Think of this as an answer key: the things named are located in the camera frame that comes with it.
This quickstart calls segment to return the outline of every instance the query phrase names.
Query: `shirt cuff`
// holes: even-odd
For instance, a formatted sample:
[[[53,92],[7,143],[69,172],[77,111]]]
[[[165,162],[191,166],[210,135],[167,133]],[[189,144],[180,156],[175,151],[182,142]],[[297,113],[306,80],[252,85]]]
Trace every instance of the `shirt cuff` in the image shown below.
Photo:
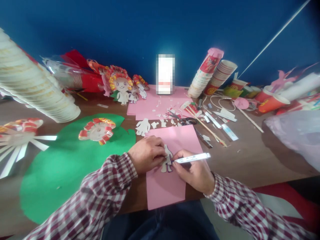
[[[223,202],[226,199],[225,180],[223,177],[216,173],[214,174],[214,178],[215,187],[213,193],[211,193],[210,195],[204,194],[204,196],[215,203]]]
[[[126,175],[126,182],[131,182],[131,180],[138,177],[137,171],[133,166],[133,163],[127,153],[123,153],[119,156],[120,169]]]

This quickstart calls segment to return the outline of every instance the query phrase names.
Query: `pink paper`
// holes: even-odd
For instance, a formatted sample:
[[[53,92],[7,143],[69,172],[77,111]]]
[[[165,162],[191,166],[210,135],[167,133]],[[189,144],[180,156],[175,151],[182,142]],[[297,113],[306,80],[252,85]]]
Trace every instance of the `pink paper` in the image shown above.
[[[137,121],[145,118],[149,120],[164,119],[162,115],[166,114],[167,108],[173,107],[178,110],[186,101],[192,102],[192,99],[186,96],[187,90],[184,87],[175,87],[175,92],[172,95],[157,95],[155,85],[149,85],[149,88],[146,100],[139,97],[136,104],[129,104],[128,106],[127,115],[136,115]],[[185,110],[182,110],[182,114],[191,117]]]
[[[152,129],[146,133],[146,137],[152,135],[161,137],[173,155],[181,149],[188,149],[194,153],[203,153],[193,125]],[[186,199],[186,183],[179,177],[173,167],[171,169],[173,170],[171,173],[162,173],[161,167],[156,167],[147,172],[149,210]]]

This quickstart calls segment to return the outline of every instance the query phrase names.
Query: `shirt sleeve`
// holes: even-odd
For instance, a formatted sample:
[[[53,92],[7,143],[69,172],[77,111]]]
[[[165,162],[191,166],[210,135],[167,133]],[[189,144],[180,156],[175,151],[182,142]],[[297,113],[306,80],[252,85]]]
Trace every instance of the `shirt sleeve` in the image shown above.
[[[99,239],[120,210],[137,172],[127,155],[111,155],[80,189],[25,239]]]
[[[254,239],[314,239],[313,234],[262,205],[247,186],[214,174],[215,189],[209,196],[225,221],[246,230]]]

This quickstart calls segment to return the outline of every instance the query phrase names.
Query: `hand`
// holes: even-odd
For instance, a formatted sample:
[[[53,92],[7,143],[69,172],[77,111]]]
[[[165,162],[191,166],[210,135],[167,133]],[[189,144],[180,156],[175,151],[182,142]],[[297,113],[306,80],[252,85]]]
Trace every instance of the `hand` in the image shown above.
[[[195,155],[195,153],[180,150],[173,156],[172,161],[193,155]],[[176,169],[180,178],[189,183],[194,189],[206,195],[212,194],[215,187],[215,180],[207,162],[205,162],[205,160],[199,160],[190,163],[191,167],[189,170],[186,170],[177,162],[173,162],[172,166]]]
[[[166,160],[161,138],[150,136],[141,139],[127,152],[137,174],[146,173]]]

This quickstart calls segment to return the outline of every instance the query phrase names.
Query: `wooden table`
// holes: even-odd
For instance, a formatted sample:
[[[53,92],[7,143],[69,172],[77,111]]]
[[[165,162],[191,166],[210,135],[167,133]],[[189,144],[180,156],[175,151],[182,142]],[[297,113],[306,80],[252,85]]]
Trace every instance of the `wooden table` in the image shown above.
[[[120,106],[120,103],[113,102],[112,99],[106,98],[102,94],[84,93],[83,95],[89,101],[86,102],[76,96],[76,104],[81,108],[79,118],[97,113],[113,113],[125,117],[121,125],[124,129],[135,128],[137,123],[135,116],[126,115],[127,107]],[[98,103],[108,105],[109,108],[99,107]],[[225,107],[231,109],[229,103],[226,103]],[[0,103],[0,113],[0,125],[27,117],[43,119],[44,124],[39,128],[39,135],[55,135],[63,127],[70,124],[57,124],[37,110],[28,109],[17,102]],[[212,149],[208,149],[203,141],[200,141],[200,144],[203,151],[209,152],[212,156],[208,160],[212,171],[241,181],[252,188],[319,175],[319,172],[311,167],[303,157],[285,147],[265,125],[262,125],[265,133],[261,134],[238,110],[233,113],[238,121],[230,122],[228,126],[239,137],[239,140],[235,142],[231,142],[223,131],[215,130],[211,124],[207,124],[229,145],[227,148],[215,142],[202,125],[195,126],[201,133],[211,138]],[[271,113],[263,116],[258,116],[254,112],[248,114],[260,126],[266,117],[272,116]],[[37,226],[20,209],[19,190],[23,175],[38,153],[39,150],[29,144],[26,157],[14,165],[9,177],[0,180],[0,237],[26,233]],[[4,168],[4,163],[5,161],[0,163],[1,171]],[[186,200],[202,197],[201,193],[187,184]],[[145,175],[141,175],[133,181],[120,213],[143,209],[147,209]]]

